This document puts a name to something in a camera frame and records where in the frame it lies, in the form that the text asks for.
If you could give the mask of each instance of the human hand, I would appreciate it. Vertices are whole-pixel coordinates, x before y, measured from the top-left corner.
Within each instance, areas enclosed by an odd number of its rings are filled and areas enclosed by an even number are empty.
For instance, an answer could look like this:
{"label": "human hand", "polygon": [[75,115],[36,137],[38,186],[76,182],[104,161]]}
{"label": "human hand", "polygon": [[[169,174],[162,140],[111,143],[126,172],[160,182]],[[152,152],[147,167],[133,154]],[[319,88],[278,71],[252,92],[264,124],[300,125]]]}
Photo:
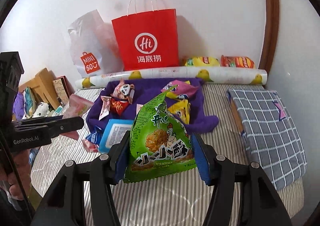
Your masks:
{"label": "human hand", "polygon": [[[31,190],[31,166],[29,164],[29,150],[24,150],[19,152],[14,158],[14,162],[16,164],[23,188],[27,194],[27,196],[30,193]],[[10,186],[10,194],[17,198],[18,200],[23,200],[23,195],[21,192],[21,189],[19,187],[18,181],[14,173],[10,173],[8,176],[5,173],[3,167],[0,165],[0,181],[7,181]]]}

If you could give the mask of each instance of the green snack bag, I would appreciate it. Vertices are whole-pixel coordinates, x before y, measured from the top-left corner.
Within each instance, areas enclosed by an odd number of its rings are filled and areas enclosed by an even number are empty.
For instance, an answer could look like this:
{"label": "green snack bag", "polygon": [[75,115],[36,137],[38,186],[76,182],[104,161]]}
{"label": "green snack bag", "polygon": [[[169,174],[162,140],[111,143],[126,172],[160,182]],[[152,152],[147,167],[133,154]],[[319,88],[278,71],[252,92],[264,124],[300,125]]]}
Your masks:
{"label": "green snack bag", "polygon": [[130,133],[129,165],[123,181],[140,182],[196,167],[183,124],[167,109],[169,90],[142,106]]}

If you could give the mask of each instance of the silver screw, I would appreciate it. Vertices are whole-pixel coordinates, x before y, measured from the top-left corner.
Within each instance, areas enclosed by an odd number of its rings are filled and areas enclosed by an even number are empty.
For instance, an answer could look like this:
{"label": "silver screw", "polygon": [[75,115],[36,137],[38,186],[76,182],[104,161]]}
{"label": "silver screw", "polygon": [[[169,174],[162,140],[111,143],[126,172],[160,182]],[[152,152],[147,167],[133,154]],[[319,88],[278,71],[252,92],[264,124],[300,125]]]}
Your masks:
{"label": "silver screw", "polygon": [[73,165],[73,161],[72,160],[66,161],[66,166],[67,167],[72,166],[72,165]]}
{"label": "silver screw", "polygon": [[99,156],[100,160],[107,160],[109,158],[109,156],[107,154],[102,154],[101,156]]}
{"label": "silver screw", "polygon": [[257,162],[252,162],[252,163],[251,163],[251,166],[252,166],[253,168],[259,168],[259,167],[260,167],[260,165],[259,165]]}
{"label": "silver screw", "polygon": [[217,155],[217,160],[224,161],[226,157],[224,155]]}

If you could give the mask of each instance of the purple cloth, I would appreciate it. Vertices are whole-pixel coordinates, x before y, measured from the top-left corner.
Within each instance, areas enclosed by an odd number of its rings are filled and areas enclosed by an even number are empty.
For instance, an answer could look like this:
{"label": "purple cloth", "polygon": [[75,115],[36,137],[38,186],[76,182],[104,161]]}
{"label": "purple cloth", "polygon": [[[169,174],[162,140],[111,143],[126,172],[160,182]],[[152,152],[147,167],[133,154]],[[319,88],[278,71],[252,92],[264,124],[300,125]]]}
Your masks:
{"label": "purple cloth", "polygon": [[17,120],[22,119],[24,115],[24,99],[21,92],[18,92],[16,99],[14,100],[12,112],[16,115]]}
{"label": "purple cloth", "polygon": [[[102,108],[102,100],[100,97],[94,102],[91,107],[86,122],[91,133],[94,132],[94,127],[98,126],[105,129],[109,119],[131,119],[136,117],[137,103],[145,104],[155,96],[161,93],[161,89],[167,85],[170,81],[176,80],[175,78],[164,79],[131,79],[126,80],[125,83],[134,84],[134,97],[132,105],[129,105],[122,113],[121,117],[116,113],[110,113],[105,118],[99,121],[99,115]],[[204,96],[201,90],[203,84],[202,79],[199,78],[179,78],[178,80],[189,80],[191,85],[199,86],[198,91],[189,99],[190,107],[190,124],[185,124],[185,128],[188,134],[192,133],[207,133],[212,131],[219,123],[217,116],[205,116],[203,112]],[[115,87],[119,84],[119,81],[111,81],[107,87],[100,92],[100,95],[110,96],[113,93]],[[176,103],[177,101],[170,98],[165,98],[168,107]]]}

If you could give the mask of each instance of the white wall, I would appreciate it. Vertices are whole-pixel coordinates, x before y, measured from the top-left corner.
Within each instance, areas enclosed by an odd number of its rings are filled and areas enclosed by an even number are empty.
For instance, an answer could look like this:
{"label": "white wall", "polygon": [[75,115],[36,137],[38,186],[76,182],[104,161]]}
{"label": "white wall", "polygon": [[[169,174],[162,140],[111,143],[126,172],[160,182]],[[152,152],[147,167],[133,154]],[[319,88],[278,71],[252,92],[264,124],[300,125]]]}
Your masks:
{"label": "white wall", "polygon": [[[138,10],[150,10],[148,0]],[[25,69],[21,82],[47,67],[80,78],[65,43],[67,26],[98,9],[105,22],[126,14],[129,0],[18,0],[0,31],[0,51],[19,51]],[[246,55],[259,65],[265,26],[265,0],[158,0],[176,8],[180,56],[219,58]]]}
{"label": "white wall", "polygon": [[320,17],[308,0],[280,0],[280,25],[267,88],[277,90],[303,143],[307,172],[304,207],[294,218],[301,226],[320,201]]}

